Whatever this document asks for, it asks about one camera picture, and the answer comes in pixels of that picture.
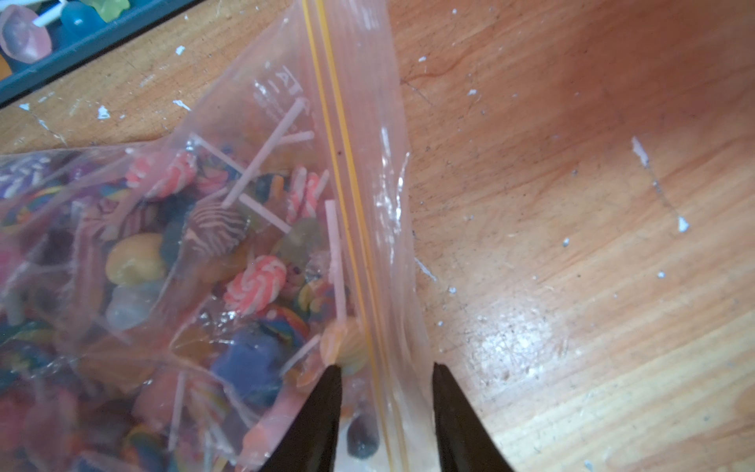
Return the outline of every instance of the yellow zipper line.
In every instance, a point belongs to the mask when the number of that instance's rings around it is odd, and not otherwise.
[[[356,264],[356,253],[354,251],[354,243],[353,243],[353,240],[351,238],[351,233],[350,233],[351,225],[349,222],[349,214],[347,212],[346,205],[345,205],[346,199],[344,198],[345,197],[344,188],[341,183],[341,172],[338,168],[337,154],[336,154],[335,144],[334,144],[334,139],[333,139],[333,130],[331,128],[331,123],[330,123],[330,112],[328,111],[328,102],[325,97],[325,86],[322,80],[321,66],[320,66],[320,61],[317,54],[317,45],[315,43],[315,36],[312,29],[312,21],[310,19],[310,9],[308,5],[308,0],[302,0],[301,3],[302,3],[302,8],[304,9],[304,22],[307,25],[307,35],[309,36],[309,40],[310,40],[310,50],[312,51],[312,61],[314,62],[315,77],[317,80],[317,88],[320,95],[320,103],[322,103],[322,111],[323,111],[323,114],[325,115],[325,120],[324,120],[325,133],[328,135],[328,145],[331,150],[331,161],[333,164],[333,181],[335,182],[335,186],[338,193],[338,202],[341,205],[341,215],[343,216],[344,228],[346,230],[345,239],[346,239],[346,243],[349,249],[349,256],[350,256],[351,264]],[[320,20],[321,22],[324,20],[324,17],[322,15],[320,17]],[[327,28],[327,24],[323,23],[321,24],[321,27]],[[328,43],[325,46],[326,50],[328,50],[329,47],[330,47],[330,43]],[[365,316],[366,310],[365,310],[364,294],[362,293],[362,286],[359,283],[359,275],[356,269],[354,267],[352,268],[353,268],[354,278],[356,281],[355,289],[356,289],[357,301],[359,303],[360,313],[362,313],[362,315]],[[383,432],[387,433],[388,429],[385,422],[385,411],[384,411],[384,405],[382,402],[382,399],[384,398],[384,394],[382,392],[382,386],[380,383],[380,379],[378,377],[377,360],[374,358],[374,346],[372,344],[372,339],[370,336],[370,327],[369,327],[369,324],[366,322],[363,322],[362,324],[363,324],[363,327],[365,329],[365,334],[366,334],[365,337],[367,341],[368,355],[370,358],[372,384],[374,385],[375,390],[377,390],[377,401],[375,403],[377,405],[378,416],[381,420],[381,426],[383,428]],[[390,441],[388,441],[386,438],[384,442],[385,442],[386,454],[388,456],[388,464],[390,464],[390,467],[392,470],[393,469],[393,453],[391,452]]]
[[[341,139],[344,142],[344,154],[346,156],[346,164],[347,164],[347,170],[349,172],[349,178],[350,178],[350,189],[351,189],[351,196],[353,198],[354,204],[355,204],[355,213],[356,213],[356,223],[357,228],[359,229],[359,238],[362,241],[361,249],[362,249],[362,257],[364,258],[364,261],[366,262],[366,273],[367,278],[369,281],[369,295],[370,295],[370,302],[372,305],[372,313],[374,316],[381,316],[382,312],[378,310],[378,301],[375,298],[375,294],[377,291],[378,284],[375,282],[374,279],[374,270],[372,269],[375,267],[374,261],[372,260],[371,252],[367,250],[367,223],[365,220],[365,215],[363,212],[363,206],[362,206],[362,196],[359,193],[359,179],[356,176],[356,168],[354,166],[354,156],[352,153],[352,147],[351,147],[351,139],[349,138],[349,129],[347,126],[346,121],[346,113],[344,109],[344,101],[341,97],[341,86],[338,83],[338,75],[336,73],[335,69],[335,59],[333,55],[333,46],[331,42],[330,37],[330,29],[328,28],[328,21],[325,16],[325,7],[323,5],[322,0],[314,0],[315,5],[317,7],[317,13],[320,19],[320,34],[322,35],[322,40],[325,46],[325,56],[328,59],[328,71],[330,72],[331,76],[331,87],[333,88],[333,95],[335,99],[335,109],[338,116],[338,124],[341,127]],[[384,365],[386,368],[388,368],[389,363],[387,362],[386,354],[385,354],[385,347],[383,343],[383,340],[380,335],[377,336],[377,342],[381,344],[381,349],[379,350],[379,354],[381,355],[381,358],[383,360]],[[386,376],[386,380],[389,384],[389,392],[393,392],[393,379],[390,375]],[[407,458],[407,452],[406,452],[406,441],[404,437],[404,429],[403,429],[403,421],[401,419],[401,412],[399,411],[399,405],[395,401],[391,401],[393,404],[393,408],[391,409],[393,412],[393,422],[396,425],[396,435],[398,436],[399,440],[399,455],[401,457],[401,462],[404,470],[409,470],[408,465],[408,458]]]

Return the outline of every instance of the pink swirl lollipop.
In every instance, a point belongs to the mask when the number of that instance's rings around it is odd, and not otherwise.
[[[139,187],[142,179],[152,171],[155,160],[158,158],[160,158],[160,153],[146,153],[136,156],[126,173],[126,184],[130,188]],[[196,156],[188,151],[180,151],[165,170],[165,176],[158,180],[155,186],[144,195],[144,198],[164,199],[172,193],[178,193],[186,185],[191,184],[196,177],[196,172]]]
[[[291,173],[291,191],[288,192],[288,212],[285,216],[286,223],[294,224],[297,220],[306,190],[307,170],[304,167],[297,166]]]
[[[320,200],[322,191],[328,183],[328,171],[322,173],[322,176],[310,172],[307,176],[307,188],[304,191],[304,204],[301,206],[302,218],[314,218],[317,216],[317,202]]]
[[[274,302],[285,284],[286,269],[275,256],[260,256],[226,287],[223,300],[242,316],[256,313]]]

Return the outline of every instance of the plastic zipper bag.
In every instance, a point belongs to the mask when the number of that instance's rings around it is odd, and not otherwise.
[[[337,470],[437,467],[409,156],[377,0],[295,2],[160,140],[8,156],[12,470],[256,470],[332,363]]]

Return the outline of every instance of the wooden table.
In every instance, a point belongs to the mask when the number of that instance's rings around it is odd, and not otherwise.
[[[169,133],[283,9],[188,10],[0,110],[0,151]],[[433,353],[512,464],[755,470],[755,5],[390,13]]]

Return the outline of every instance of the blue tray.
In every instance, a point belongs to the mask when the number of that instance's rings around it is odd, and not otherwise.
[[[3,54],[13,74],[0,81],[0,107],[52,82],[200,1],[130,0],[131,8],[84,39],[76,39],[63,28],[59,20],[54,21],[48,26],[53,50],[49,56],[34,64],[25,64]]]

